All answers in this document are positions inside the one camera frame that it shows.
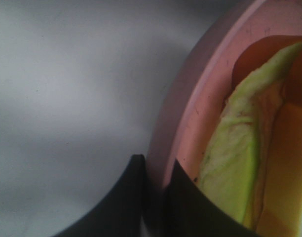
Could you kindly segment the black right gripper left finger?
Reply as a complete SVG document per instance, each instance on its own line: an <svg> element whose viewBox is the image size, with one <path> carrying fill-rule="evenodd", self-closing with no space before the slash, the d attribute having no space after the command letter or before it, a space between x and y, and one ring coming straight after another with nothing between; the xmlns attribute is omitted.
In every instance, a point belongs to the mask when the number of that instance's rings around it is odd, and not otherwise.
<svg viewBox="0 0 302 237"><path fill-rule="evenodd" d="M139 237L145 157L133 155L113 188L86 215L57 237Z"/></svg>

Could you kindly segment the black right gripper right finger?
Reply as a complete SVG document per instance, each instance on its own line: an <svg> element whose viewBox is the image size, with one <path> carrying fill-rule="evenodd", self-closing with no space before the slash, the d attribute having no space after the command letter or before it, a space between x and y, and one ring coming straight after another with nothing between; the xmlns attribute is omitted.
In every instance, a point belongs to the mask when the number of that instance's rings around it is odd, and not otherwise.
<svg viewBox="0 0 302 237"><path fill-rule="evenodd" d="M165 237L256 237L217 208L175 161L164 206Z"/></svg>

